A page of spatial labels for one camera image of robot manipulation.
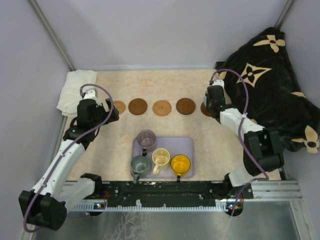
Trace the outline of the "dark wooden coaster back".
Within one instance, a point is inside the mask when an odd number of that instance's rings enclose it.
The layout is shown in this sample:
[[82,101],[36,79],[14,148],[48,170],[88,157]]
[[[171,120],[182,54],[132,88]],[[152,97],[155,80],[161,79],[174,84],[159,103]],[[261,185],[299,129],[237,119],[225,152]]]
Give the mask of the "dark wooden coaster back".
[[207,111],[207,108],[206,108],[204,102],[201,103],[200,110],[205,116],[207,116],[207,117],[211,117],[212,116],[211,113]]

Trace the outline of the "woven rattan coaster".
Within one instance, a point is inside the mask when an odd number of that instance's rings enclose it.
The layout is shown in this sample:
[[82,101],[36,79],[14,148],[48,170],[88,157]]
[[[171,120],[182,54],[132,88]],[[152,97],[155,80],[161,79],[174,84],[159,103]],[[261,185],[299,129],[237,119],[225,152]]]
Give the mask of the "woven rattan coaster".
[[167,100],[158,100],[152,106],[155,115],[164,117],[171,113],[172,106]]
[[118,114],[121,115],[126,110],[126,105],[121,100],[116,100],[113,102],[114,108],[118,111]]

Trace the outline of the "white mug blue handle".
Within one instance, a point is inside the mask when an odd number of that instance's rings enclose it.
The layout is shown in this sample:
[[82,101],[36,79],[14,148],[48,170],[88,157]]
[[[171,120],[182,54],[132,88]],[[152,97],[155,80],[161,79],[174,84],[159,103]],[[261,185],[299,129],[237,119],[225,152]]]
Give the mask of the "white mug blue handle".
[[207,108],[207,97],[208,97],[208,91],[206,90],[204,93],[204,99],[203,99],[203,104]]

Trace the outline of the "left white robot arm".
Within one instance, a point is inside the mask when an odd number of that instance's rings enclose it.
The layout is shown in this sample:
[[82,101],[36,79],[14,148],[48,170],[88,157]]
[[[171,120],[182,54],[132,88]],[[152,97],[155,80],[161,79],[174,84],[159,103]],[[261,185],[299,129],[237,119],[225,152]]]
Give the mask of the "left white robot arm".
[[119,120],[119,111],[113,99],[108,98],[105,102],[108,111],[96,97],[80,100],[77,116],[64,133],[50,166],[30,191],[24,190],[19,195],[25,232],[36,232],[40,228],[56,231],[75,205],[89,196],[97,199],[103,195],[102,178],[92,173],[81,175],[66,191],[63,191],[63,186],[75,163],[99,134],[100,128]]

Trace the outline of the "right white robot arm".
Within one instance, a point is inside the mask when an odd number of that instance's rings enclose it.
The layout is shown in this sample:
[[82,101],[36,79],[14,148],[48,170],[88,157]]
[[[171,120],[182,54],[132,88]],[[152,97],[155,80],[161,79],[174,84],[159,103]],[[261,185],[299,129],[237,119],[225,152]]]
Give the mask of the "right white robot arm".
[[245,113],[227,104],[221,85],[207,87],[204,105],[212,118],[235,133],[243,147],[242,165],[224,177],[224,195],[235,198],[243,186],[255,180],[269,180],[268,173],[284,165],[278,131],[254,123]]

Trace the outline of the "white folded cloth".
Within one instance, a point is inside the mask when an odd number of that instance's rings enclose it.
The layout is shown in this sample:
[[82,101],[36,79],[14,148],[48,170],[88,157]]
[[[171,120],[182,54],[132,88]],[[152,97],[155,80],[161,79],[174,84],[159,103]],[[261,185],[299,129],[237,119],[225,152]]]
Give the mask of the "white folded cloth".
[[80,69],[67,73],[56,107],[63,116],[75,117],[77,115],[77,106],[82,99],[80,88],[85,84],[95,84],[97,75],[96,71]]

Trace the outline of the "black floral blanket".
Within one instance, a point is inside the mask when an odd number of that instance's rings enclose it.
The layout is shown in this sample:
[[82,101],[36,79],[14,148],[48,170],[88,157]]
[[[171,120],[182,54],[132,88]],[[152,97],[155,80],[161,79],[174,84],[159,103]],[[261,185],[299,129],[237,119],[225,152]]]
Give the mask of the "black floral blanket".
[[320,148],[320,109],[302,92],[286,50],[285,33],[269,27],[242,45],[215,69],[231,103],[242,111],[248,95],[247,117],[276,128],[284,147],[297,152]]

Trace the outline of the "smoky purple glass mug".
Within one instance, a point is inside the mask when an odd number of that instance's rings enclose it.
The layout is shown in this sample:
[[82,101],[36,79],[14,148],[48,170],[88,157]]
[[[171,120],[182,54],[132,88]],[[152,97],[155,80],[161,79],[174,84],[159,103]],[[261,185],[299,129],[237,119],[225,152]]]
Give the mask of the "smoky purple glass mug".
[[143,130],[137,135],[137,143],[142,149],[142,155],[145,157],[156,148],[156,135],[151,130]]

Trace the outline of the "grey green mug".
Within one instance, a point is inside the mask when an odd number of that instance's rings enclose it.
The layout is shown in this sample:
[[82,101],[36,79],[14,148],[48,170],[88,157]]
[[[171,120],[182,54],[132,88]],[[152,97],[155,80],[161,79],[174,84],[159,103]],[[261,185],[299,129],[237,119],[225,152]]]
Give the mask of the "grey green mug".
[[136,184],[140,178],[146,177],[152,170],[152,164],[146,156],[137,155],[130,162],[130,173],[133,183]]

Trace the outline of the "amber yellow glass mug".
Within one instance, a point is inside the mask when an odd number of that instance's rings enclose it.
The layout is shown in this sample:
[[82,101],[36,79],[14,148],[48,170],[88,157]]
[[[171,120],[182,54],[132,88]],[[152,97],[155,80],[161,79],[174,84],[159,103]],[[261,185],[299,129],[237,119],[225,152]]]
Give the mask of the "amber yellow glass mug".
[[181,178],[185,176],[190,170],[191,161],[187,156],[178,154],[172,158],[170,167],[173,173],[176,175],[176,181],[179,183],[181,181]]

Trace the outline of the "cream yellow mug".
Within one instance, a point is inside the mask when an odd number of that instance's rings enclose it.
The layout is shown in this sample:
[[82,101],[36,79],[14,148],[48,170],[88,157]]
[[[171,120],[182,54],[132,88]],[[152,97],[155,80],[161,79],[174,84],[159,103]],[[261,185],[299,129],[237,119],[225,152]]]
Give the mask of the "cream yellow mug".
[[171,155],[165,148],[158,148],[152,153],[152,162],[154,168],[152,173],[158,175],[160,172],[166,171],[169,167]]

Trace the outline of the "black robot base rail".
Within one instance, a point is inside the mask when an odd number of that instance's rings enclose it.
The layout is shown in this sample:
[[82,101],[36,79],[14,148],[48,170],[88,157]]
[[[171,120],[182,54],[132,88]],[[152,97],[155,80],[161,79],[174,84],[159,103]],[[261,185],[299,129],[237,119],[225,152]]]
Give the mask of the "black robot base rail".
[[98,185],[98,190],[85,200],[102,200],[103,207],[142,209],[191,209],[215,207],[217,200],[252,199],[251,185],[232,187],[215,181],[110,181]]

